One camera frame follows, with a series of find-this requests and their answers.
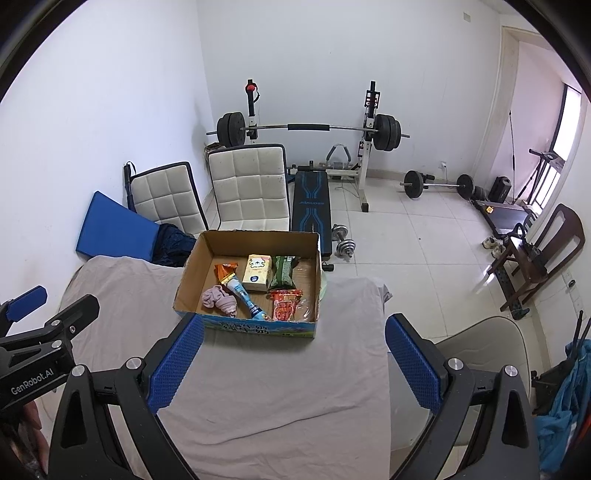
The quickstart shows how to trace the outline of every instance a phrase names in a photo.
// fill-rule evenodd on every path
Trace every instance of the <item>blue gripper pad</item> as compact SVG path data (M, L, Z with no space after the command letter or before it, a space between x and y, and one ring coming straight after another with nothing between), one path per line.
M440 380L404 327L392 315L386 320L386 343L418 404L437 414L442 404Z
M160 362L150 380L146 402L150 411L168 407L173 400L193 358L203 343L205 327L199 315L194 315Z
M6 318L18 322L34 312L47 301L47 291L40 285L8 303Z

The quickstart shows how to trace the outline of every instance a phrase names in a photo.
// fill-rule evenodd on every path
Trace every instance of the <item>window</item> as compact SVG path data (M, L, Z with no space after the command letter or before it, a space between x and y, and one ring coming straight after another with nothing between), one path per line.
M531 202L532 210L538 215L550 200L552 192L560 180L562 165L568 160L573 148L574 135L579 126L579 114L581 111L581 94L572 87L564 85L562 106L558 116L558 124L554 132L554 138L550 145L550 151L560 159L545 163L540 174L540 181L533 193Z

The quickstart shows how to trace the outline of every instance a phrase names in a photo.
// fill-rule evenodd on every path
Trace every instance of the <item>brown wooden chair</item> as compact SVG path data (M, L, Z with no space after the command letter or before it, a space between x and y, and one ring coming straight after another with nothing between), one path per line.
M509 237L509 242L505 245L505 252L496 260L488 269L488 274L493 273L501 265L504 265L507 260L517 262L517 268L513 270L511 275L515 275L519 270L523 273L525 280L524 284L507 299L505 304L501 307L501 311L505 310L512 302L518 300L522 295L527 294L523 303L531 300L532 296L544 285L548 280L554 277L565 265L567 265L574 256L583 248L585 244L585 234L583 231L583 224L579 216L566 205L559 204L550 216L550 220L546 223L544 230L535 242L536 247L540 247L545 236L556 220L556 216L561 212L564 215L564 223L556 234L548 241L548 244L541 250L542 263L547 265L556 255L561 253L563 249L569 244L573 238L578 238L578 245L569 253L564 260L556 265L550 272L546 273L536 266L528 257L526 251L523 249L523 241Z

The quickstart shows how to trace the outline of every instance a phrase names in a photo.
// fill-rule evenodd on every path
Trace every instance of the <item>black bar pad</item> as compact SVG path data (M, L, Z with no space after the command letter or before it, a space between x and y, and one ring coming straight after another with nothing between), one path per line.
M329 177L325 171L298 171L295 174L291 229L320 234L320 254L332 255Z
M327 132L330 125L325 124L287 124L288 130L321 130Z

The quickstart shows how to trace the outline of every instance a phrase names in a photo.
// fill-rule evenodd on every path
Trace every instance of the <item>red snack bag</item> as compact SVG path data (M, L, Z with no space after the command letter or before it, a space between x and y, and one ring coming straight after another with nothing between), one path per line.
M293 322L301 290L275 290L269 293L273 299L273 320Z

